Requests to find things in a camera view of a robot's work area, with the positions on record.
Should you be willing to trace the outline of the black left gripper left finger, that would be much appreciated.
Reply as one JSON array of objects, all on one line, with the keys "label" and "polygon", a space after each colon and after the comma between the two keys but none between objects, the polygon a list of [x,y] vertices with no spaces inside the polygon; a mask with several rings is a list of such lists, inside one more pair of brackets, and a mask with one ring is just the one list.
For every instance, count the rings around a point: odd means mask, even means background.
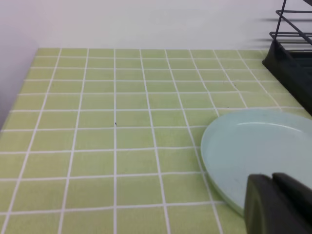
[{"label": "black left gripper left finger", "polygon": [[304,219],[273,182],[273,176],[248,176],[244,220],[248,234],[310,234],[312,219]]}]

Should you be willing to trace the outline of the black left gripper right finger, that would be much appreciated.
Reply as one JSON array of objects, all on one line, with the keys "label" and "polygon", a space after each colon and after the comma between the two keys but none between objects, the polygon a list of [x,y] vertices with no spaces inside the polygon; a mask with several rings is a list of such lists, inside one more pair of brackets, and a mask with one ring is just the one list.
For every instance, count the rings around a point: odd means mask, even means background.
[{"label": "black left gripper right finger", "polygon": [[312,218],[312,190],[285,173],[273,173],[273,182],[304,219]]}]

